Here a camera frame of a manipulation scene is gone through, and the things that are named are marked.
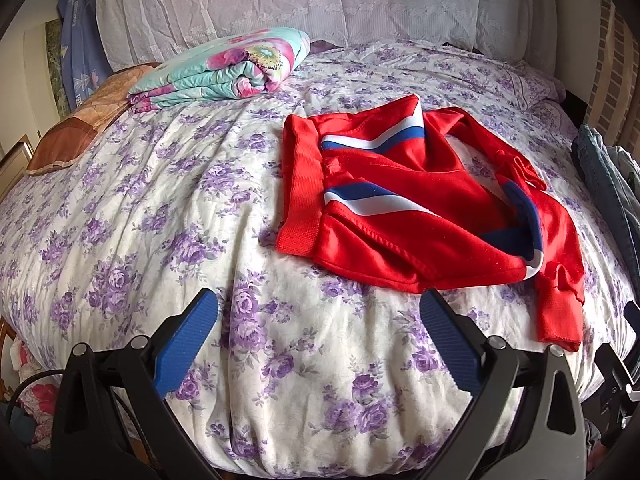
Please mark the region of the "red track pants with stripes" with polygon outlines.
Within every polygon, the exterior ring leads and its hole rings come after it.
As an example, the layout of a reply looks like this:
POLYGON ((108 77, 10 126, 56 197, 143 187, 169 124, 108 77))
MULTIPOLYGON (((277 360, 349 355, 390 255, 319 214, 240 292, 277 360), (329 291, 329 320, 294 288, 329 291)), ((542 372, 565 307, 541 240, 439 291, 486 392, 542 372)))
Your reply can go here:
POLYGON ((465 110, 405 96, 292 115, 281 167, 282 254, 413 294, 532 281, 539 340, 582 345, 574 222, 528 159, 465 110))

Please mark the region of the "pink floral fabric under bed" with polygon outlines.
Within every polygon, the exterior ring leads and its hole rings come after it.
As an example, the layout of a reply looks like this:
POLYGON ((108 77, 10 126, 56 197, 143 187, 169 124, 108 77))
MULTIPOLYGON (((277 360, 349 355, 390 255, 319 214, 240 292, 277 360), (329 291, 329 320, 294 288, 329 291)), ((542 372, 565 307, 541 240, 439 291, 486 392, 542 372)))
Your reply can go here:
MULTIPOLYGON (((20 338, 15 338, 11 344, 10 359, 19 384, 44 371, 20 338)), ((50 448, 56 400, 58 378, 53 376, 35 380, 17 399, 12 411, 11 427, 31 448, 50 448)))

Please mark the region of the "purple floral bed quilt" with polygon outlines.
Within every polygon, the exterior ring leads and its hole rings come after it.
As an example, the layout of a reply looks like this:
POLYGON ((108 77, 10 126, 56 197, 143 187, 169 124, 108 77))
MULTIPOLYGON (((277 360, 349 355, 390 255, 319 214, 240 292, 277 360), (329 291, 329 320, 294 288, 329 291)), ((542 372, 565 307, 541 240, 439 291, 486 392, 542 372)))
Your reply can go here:
POLYGON ((338 278, 273 247, 288 115, 359 112, 415 94, 457 106, 523 153, 572 216, 586 269, 581 398, 597 348, 626 354, 634 296, 570 159, 576 130, 551 77, 424 42, 311 55, 273 94, 120 116, 70 168, 1 204, 1 313, 43 367, 73 345, 119 348, 202 288, 221 318, 169 406, 216 467, 257 477, 421 467, 469 403, 419 320, 417 296, 338 278))

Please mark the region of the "teal grey clothes pile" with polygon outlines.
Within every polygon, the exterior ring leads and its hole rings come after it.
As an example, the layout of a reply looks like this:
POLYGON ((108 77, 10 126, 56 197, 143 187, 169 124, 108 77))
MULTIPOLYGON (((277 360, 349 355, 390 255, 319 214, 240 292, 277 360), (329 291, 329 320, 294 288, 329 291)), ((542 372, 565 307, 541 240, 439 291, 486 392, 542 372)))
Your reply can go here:
POLYGON ((639 164, 588 125, 574 137, 572 161, 614 236, 639 299, 639 164))

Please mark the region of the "brown orange pillow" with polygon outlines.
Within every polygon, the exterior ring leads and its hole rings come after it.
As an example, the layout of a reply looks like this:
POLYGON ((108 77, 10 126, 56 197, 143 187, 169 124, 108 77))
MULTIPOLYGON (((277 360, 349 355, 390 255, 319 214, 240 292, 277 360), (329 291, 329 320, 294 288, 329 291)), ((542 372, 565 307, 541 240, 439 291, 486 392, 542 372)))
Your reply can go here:
POLYGON ((129 108, 128 91, 158 63, 141 64, 111 74, 76 110, 42 137, 26 172, 41 176, 73 166, 91 144, 129 108))

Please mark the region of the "blue patterned hanging cloth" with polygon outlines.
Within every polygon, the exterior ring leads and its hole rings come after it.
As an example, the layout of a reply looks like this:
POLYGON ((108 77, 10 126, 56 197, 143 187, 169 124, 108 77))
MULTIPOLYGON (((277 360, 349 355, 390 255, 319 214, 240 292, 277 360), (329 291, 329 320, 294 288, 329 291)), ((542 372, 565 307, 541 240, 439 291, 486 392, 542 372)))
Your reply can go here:
POLYGON ((96 24, 96 0, 58 0, 58 14, 62 83, 70 110, 76 110, 113 70, 96 24))

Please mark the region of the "folded turquoise floral blanket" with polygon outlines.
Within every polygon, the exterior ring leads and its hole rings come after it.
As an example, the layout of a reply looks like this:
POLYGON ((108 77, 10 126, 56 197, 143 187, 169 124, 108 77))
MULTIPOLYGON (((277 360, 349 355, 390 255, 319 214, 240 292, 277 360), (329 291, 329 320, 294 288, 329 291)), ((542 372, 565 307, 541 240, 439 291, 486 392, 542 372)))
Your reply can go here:
POLYGON ((128 101, 137 112, 148 112, 272 93, 309 51, 306 32, 289 27, 217 38, 155 67, 129 89, 128 101))

